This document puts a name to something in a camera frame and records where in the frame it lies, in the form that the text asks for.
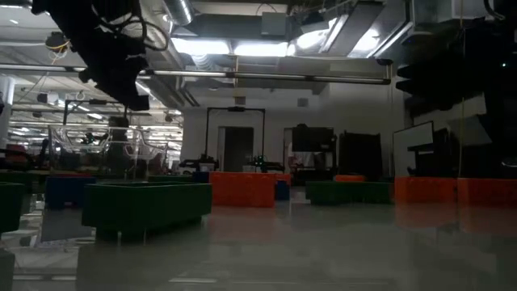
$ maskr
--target ceiling pipe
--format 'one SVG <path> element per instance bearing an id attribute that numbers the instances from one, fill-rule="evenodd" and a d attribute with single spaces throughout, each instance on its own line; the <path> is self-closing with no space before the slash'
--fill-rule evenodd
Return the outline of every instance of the ceiling pipe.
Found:
<path id="1" fill-rule="evenodd" d="M 31 73 L 79 73 L 85 68 L 59 65 L 14 65 L 0 64 L 0 71 L 9 74 Z M 182 76 L 199 78 L 248 78 L 248 79 L 269 79 L 284 81 L 305 81 L 305 82 L 335 82 L 365 85 L 389 85 L 389 78 L 366 78 L 354 76 L 325 76 L 325 75 L 303 75 L 303 74 L 265 74 L 265 73 L 241 73 L 241 72 L 204 72 L 187 70 L 143 70 L 140 76 Z"/>

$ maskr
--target shiny floor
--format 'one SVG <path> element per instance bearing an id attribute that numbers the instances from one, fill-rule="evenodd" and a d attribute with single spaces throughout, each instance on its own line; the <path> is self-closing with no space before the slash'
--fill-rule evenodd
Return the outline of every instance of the shiny floor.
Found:
<path id="1" fill-rule="evenodd" d="M 3 234 L 0 291 L 516 290 L 515 213 L 451 205 L 213 209 L 138 244 L 94 241 L 77 210 Z"/>

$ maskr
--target wire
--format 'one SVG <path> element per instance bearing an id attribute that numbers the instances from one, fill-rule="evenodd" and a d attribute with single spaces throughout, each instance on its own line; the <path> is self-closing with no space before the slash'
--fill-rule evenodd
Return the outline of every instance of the wire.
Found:
<path id="1" fill-rule="evenodd" d="M 277 10 L 276 10 L 276 9 L 275 9 L 271 4 L 269 4 L 269 3 L 261 3 L 261 4 L 260 4 L 260 5 L 258 5 L 258 7 L 257 7 L 257 10 L 256 10 L 256 12 L 255 12 L 255 15 L 258 15 L 258 14 L 259 14 L 260 7 L 262 7 L 262 6 L 264 6 L 264 5 L 267 5 L 267 6 L 271 7 L 271 9 L 272 9 L 274 12 L 278 13 L 278 11 L 277 11 Z"/>
<path id="2" fill-rule="evenodd" d="M 492 6 L 490 6 L 489 0 L 483 0 L 483 4 L 485 5 L 485 9 L 490 16 L 494 17 L 497 20 L 502 20 L 502 21 L 506 19 L 506 17 L 504 15 L 500 15 L 498 12 L 496 12 L 494 9 L 492 9 Z"/>
<path id="3" fill-rule="evenodd" d="M 70 40 L 68 40 L 67 42 L 65 42 L 64 44 L 62 45 L 58 45 L 57 47 L 51 47 L 51 46 L 48 46 L 48 45 L 45 45 L 47 47 L 47 49 L 63 49 L 65 46 L 67 46 L 68 44 L 70 43 Z"/>
<path id="4" fill-rule="evenodd" d="M 103 18 L 101 18 L 97 14 L 95 9 L 94 9 L 94 13 L 97 16 L 97 18 L 98 18 L 99 22 L 101 23 L 101 25 L 103 27 L 109 29 L 117 37 L 130 37 L 130 38 L 137 39 L 146 48 L 151 49 L 153 51 L 163 52 L 163 51 L 167 50 L 169 48 L 169 44 L 170 44 L 170 33 L 167 34 L 167 32 L 165 32 L 158 25 L 156 25 L 154 23 L 151 23 L 151 22 L 149 22 L 149 21 L 144 19 L 144 17 L 142 16 L 142 12 L 141 12 L 140 2 L 138 0 L 132 0 L 132 5 L 133 5 L 133 8 L 132 8 L 133 11 L 131 12 L 131 15 L 125 21 L 123 21 L 122 23 L 118 23 L 118 24 L 112 24 L 112 23 L 106 22 Z M 128 35 L 126 35 L 126 34 L 124 34 L 122 32 L 128 25 L 131 25 L 131 24 L 134 24 L 134 23 L 139 23 L 142 26 L 142 35 L 140 37 L 137 37 L 137 38 L 128 36 Z M 148 35 L 148 27 L 153 27 L 154 29 L 158 30 L 159 34 L 162 35 L 163 40 L 165 41 L 165 45 L 164 45 L 163 48 L 159 48 L 159 47 L 157 47 L 155 45 L 147 44 L 145 42 L 145 40 L 148 39 L 148 37 L 147 37 L 147 35 Z"/>

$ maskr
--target orange planter box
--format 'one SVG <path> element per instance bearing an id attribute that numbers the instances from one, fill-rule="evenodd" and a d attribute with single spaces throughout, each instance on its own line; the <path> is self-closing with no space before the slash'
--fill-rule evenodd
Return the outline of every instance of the orange planter box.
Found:
<path id="1" fill-rule="evenodd" d="M 336 182 L 365 182 L 366 177 L 362 175 L 336 175 L 334 177 Z"/>
<path id="2" fill-rule="evenodd" d="M 237 207 L 275 207 L 275 174 L 210 173 L 212 204 Z"/>
<path id="3" fill-rule="evenodd" d="M 458 202 L 460 208 L 517 208 L 517 180 L 458 179 Z"/>
<path id="4" fill-rule="evenodd" d="M 396 203 L 456 203 L 456 179 L 400 177 L 395 179 Z"/>
<path id="5" fill-rule="evenodd" d="M 291 186 L 291 174 L 275 174 L 275 178 L 277 181 L 285 181 Z"/>

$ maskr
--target black metal frame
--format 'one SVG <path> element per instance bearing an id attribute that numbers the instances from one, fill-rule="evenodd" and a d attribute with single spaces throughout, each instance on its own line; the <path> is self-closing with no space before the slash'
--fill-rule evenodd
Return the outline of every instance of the black metal frame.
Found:
<path id="1" fill-rule="evenodd" d="M 84 100 L 65 100 L 65 112 L 64 112 L 64 115 L 63 115 L 63 125 L 66 125 L 66 121 L 68 120 L 68 115 L 70 113 L 74 113 L 75 109 L 79 106 L 81 106 L 81 104 L 85 103 L 85 102 L 88 102 L 88 101 L 84 101 Z M 121 104 L 120 102 L 117 102 L 117 101 L 103 101 L 104 103 L 106 104 Z M 72 108 L 72 110 L 69 112 L 68 111 L 68 106 L 71 104 L 71 103 L 76 103 L 76 105 Z M 128 106 L 124 106 L 124 118 L 127 118 L 128 117 Z"/>
<path id="2" fill-rule="evenodd" d="M 210 111 L 212 110 L 226 110 L 228 112 L 246 112 L 256 111 L 262 113 L 262 156 L 264 155 L 264 137 L 266 135 L 266 109 L 264 108 L 239 108 L 238 110 L 232 110 L 233 108 L 207 108 L 207 126 L 204 132 L 204 154 L 208 156 L 208 126 L 210 124 Z"/>

